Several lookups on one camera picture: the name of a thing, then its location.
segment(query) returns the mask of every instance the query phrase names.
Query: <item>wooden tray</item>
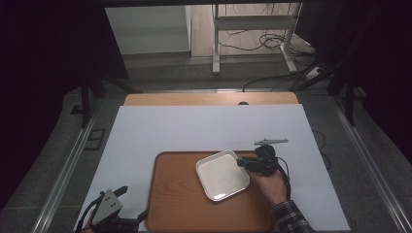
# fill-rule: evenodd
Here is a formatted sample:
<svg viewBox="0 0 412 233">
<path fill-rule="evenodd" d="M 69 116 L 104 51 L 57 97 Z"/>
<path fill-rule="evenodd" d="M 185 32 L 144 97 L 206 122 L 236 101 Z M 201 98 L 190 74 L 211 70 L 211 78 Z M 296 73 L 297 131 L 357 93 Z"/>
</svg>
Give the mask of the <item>wooden tray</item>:
<svg viewBox="0 0 412 233">
<path fill-rule="evenodd" d="M 270 205 L 256 183 L 222 201 L 210 200 L 196 162 L 218 151 L 163 152 L 154 162 L 146 227 L 151 232 L 267 232 Z M 255 156 L 236 151 L 238 157 Z"/>
</svg>

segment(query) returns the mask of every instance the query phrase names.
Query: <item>metal frame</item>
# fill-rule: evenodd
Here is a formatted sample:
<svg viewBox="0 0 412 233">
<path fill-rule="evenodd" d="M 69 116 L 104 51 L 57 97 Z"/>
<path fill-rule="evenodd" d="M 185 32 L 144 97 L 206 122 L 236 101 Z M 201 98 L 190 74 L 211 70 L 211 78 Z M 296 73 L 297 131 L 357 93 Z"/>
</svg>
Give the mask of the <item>metal frame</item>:
<svg viewBox="0 0 412 233">
<path fill-rule="evenodd" d="M 296 72 L 293 59 L 289 52 L 291 39 L 296 27 L 297 19 L 302 3 L 298 3 L 292 15 L 285 16 L 232 16 L 219 17 L 219 5 L 215 5 L 215 35 L 213 45 L 213 74 L 218 75 L 221 71 L 219 31 L 225 30 L 288 30 L 285 43 L 280 46 L 282 55 L 291 73 Z"/>
<path fill-rule="evenodd" d="M 58 203 L 60 203 L 61 198 L 63 197 L 64 191 L 66 190 L 67 184 L 72 177 L 73 171 L 76 168 L 76 164 L 79 160 L 80 154 L 85 146 L 87 141 L 88 134 L 93 127 L 96 114 L 101 104 L 101 99 L 96 99 L 96 102 L 91 108 L 90 119 L 86 124 L 86 127 L 83 128 L 79 134 L 78 139 L 76 140 L 75 146 L 70 151 L 70 154 L 63 165 L 63 168 L 58 175 L 54 186 L 51 189 L 51 192 L 46 200 L 45 205 L 42 208 L 42 211 L 39 213 L 39 216 L 36 219 L 36 222 L 31 229 L 32 233 L 41 233 L 47 232 L 54 217 L 54 214 L 57 210 Z"/>
<path fill-rule="evenodd" d="M 347 135 L 352 141 L 355 149 L 360 156 L 360 160 L 363 162 L 364 168 L 366 169 L 369 177 L 375 184 L 382 200 L 384 201 L 389 213 L 394 219 L 394 223 L 397 226 L 399 232 L 407 233 L 412 232 L 412 225 L 408 220 L 408 216 L 404 211 L 402 205 L 397 199 L 394 191 L 389 186 L 385 177 L 382 175 L 378 166 L 376 165 L 372 155 L 364 144 L 358 130 L 355 126 L 351 125 L 351 122 L 345 117 L 344 108 L 340 103 L 339 97 L 331 97 L 332 105 L 335 108 L 339 119 L 342 122 L 343 127 L 346 130 Z"/>
</svg>

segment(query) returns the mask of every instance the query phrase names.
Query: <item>white table surface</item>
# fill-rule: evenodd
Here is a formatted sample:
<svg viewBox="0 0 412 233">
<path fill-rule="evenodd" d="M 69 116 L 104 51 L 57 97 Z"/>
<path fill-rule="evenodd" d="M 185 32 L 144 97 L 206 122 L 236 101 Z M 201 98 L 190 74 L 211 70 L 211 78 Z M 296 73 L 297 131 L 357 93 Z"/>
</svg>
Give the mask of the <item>white table surface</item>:
<svg viewBox="0 0 412 233">
<path fill-rule="evenodd" d="M 350 230 L 299 104 L 122 106 L 81 213 L 100 191 L 127 185 L 120 217 L 136 218 L 146 210 L 155 157 L 163 151 L 254 150 L 263 139 L 289 140 L 274 148 L 288 163 L 292 200 L 312 227 Z M 147 230 L 143 222 L 140 230 Z"/>
</svg>

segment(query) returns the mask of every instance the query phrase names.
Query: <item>black tool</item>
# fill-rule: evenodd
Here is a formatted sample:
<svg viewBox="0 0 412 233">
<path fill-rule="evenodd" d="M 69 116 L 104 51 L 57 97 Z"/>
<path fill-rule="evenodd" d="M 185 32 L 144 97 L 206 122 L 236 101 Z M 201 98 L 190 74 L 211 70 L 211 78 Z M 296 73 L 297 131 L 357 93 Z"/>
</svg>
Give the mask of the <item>black tool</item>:
<svg viewBox="0 0 412 233">
<path fill-rule="evenodd" d="M 106 192 L 101 191 L 100 196 L 87 206 L 82 218 L 79 220 L 76 233 L 82 231 L 83 222 L 90 208 L 97 205 L 91 214 L 89 227 L 95 233 L 116 232 L 116 233 L 134 233 L 138 232 L 139 224 L 146 219 L 149 210 L 144 211 L 136 219 L 120 218 L 118 216 L 122 204 L 118 197 L 127 191 L 127 186 L 123 186 L 116 191 L 108 189 Z"/>
<path fill-rule="evenodd" d="M 287 199 L 290 200 L 291 184 L 289 182 L 289 171 L 288 173 L 285 173 L 285 170 L 279 165 L 279 157 L 276 156 L 275 149 L 270 145 L 261 144 L 260 147 L 255 149 L 255 153 L 257 157 L 243 156 L 241 159 L 237 159 L 237 165 L 239 167 L 244 167 L 250 172 L 258 173 L 265 177 L 269 177 L 279 170 L 287 189 Z"/>
</svg>

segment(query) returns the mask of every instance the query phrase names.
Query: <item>gray floor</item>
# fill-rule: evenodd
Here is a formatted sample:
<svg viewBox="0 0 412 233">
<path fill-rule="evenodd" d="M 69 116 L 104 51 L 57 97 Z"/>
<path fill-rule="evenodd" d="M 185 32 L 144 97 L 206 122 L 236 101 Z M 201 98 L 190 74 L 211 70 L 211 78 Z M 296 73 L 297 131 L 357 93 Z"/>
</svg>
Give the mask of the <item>gray floor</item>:
<svg viewBox="0 0 412 233">
<path fill-rule="evenodd" d="M 124 82 L 146 92 L 214 91 L 221 88 L 240 90 L 245 83 L 257 78 L 288 73 L 280 55 L 224 58 L 219 76 L 212 75 L 210 58 L 128 56 L 125 64 L 130 79 Z M 273 78 L 253 83 L 246 91 L 270 91 L 273 87 L 276 91 L 288 90 L 293 82 L 291 78 Z M 328 80 L 325 80 L 297 92 L 296 95 L 305 109 L 312 129 L 316 130 L 314 136 L 321 151 L 330 159 L 329 175 L 352 232 L 397 232 L 386 205 L 332 108 L 332 102 L 326 95 L 327 84 Z M 103 144 L 98 150 L 82 152 L 52 218 L 49 232 L 71 232 L 76 224 L 117 110 L 127 95 L 113 84 L 104 82 L 104 85 L 107 94 L 100 100 L 101 106 L 93 125 L 93 129 L 106 129 Z M 29 232 L 32 229 L 67 155 L 81 132 L 82 117 L 70 115 L 72 108 L 81 104 L 80 97 L 78 89 L 65 96 L 63 111 L 48 143 L 6 208 L 0 213 L 0 232 Z M 355 122 L 384 177 L 404 210 L 411 216 L 411 165 L 371 120 L 361 107 L 361 102 L 355 105 Z M 325 135 L 325 140 L 317 131 Z M 86 144 L 87 148 L 94 146 L 94 142 Z"/>
</svg>

